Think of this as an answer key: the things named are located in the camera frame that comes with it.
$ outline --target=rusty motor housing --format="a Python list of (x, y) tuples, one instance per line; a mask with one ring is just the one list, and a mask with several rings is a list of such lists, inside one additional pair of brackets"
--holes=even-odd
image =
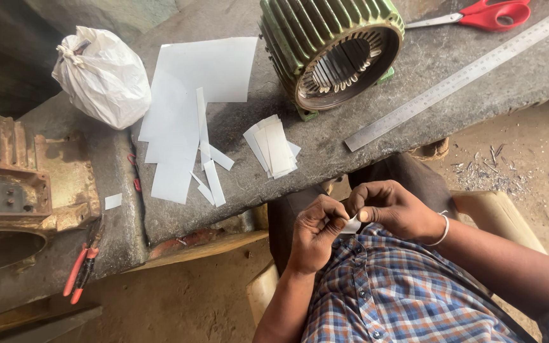
[(81, 132), (45, 139), (0, 116), (0, 268), (31, 266), (57, 232), (86, 228), (100, 215)]

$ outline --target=dirt floor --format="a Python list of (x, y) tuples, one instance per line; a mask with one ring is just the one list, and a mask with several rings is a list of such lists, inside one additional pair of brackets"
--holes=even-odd
[[(497, 152), (501, 145), (495, 166), (491, 147)], [(458, 132), (450, 137), (446, 157), (426, 163), (450, 189), (507, 192), (549, 253), (549, 102)], [(348, 192), (342, 185), (336, 197)], [(270, 259), (263, 239), (232, 252), (103, 279), (82, 295), (83, 303), (102, 304), (103, 315), (53, 342), (249, 342), (254, 325), (245, 285)], [(534, 322), (499, 301), (540, 340)]]

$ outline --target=pliers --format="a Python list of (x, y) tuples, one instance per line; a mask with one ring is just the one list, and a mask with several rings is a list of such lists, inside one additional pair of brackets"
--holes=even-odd
[(80, 299), (84, 286), (92, 273), (93, 268), (95, 267), (95, 258), (99, 254), (99, 248), (97, 247), (101, 237), (103, 235), (103, 228), (105, 227), (105, 215), (101, 215), (97, 219), (90, 229), (90, 235), (87, 243), (82, 244), (82, 249), (80, 254), (76, 259), (76, 262), (73, 264), (67, 283), (65, 284), (65, 289), (63, 290), (63, 296), (71, 294), (71, 303), (75, 304)]

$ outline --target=red plier handle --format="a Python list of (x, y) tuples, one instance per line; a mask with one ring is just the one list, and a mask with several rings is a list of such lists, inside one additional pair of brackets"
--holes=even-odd
[[(523, 24), (529, 16), (531, 9), (528, 6), (530, 0), (510, 0), (502, 3), (487, 5), (487, 0), (479, 0), (477, 3), (459, 11), (463, 18), (459, 24), (479, 27), (480, 29), (503, 32)], [(509, 17), (513, 20), (510, 25), (503, 25), (497, 21), (500, 17)]]
[(82, 249), (80, 254), (76, 259), (76, 262), (73, 264), (69, 278), (67, 278), (67, 283), (65, 284), (65, 289), (63, 290), (63, 296), (71, 294), (73, 291), (73, 296), (71, 297), (71, 303), (75, 304), (80, 299), (84, 286), (92, 274), (92, 270), (95, 266), (95, 257), (99, 254), (99, 248), (87, 248), (87, 244), (82, 244)]
[(88, 253), (88, 248), (86, 247), (86, 243), (82, 243), (82, 249), (80, 250), (80, 254), (76, 259), (76, 262), (73, 263), (73, 268), (71, 269), (71, 273), (69, 273), (69, 277), (67, 278), (67, 283), (65, 284), (65, 289), (63, 290), (64, 297), (71, 294), (71, 291), (73, 290), (73, 285), (76, 284), (76, 278), (78, 277), (80, 268), (82, 267), (82, 264), (86, 259), (87, 253)]

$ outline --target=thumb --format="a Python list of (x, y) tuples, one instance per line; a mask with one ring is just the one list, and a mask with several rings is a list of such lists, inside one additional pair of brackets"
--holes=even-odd
[(357, 218), (362, 223), (380, 223), (385, 227), (395, 224), (395, 216), (390, 207), (366, 206), (359, 210)]
[(334, 239), (336, 239), (336, 237), (340, 234), (340, 231), (345, 228), (346, 224), (346, 220), (336, 217), (334, 220), (330, 220), (327, 224), (325, 224), (325, 227), (321, 230), (319, 235), (333, 242)]

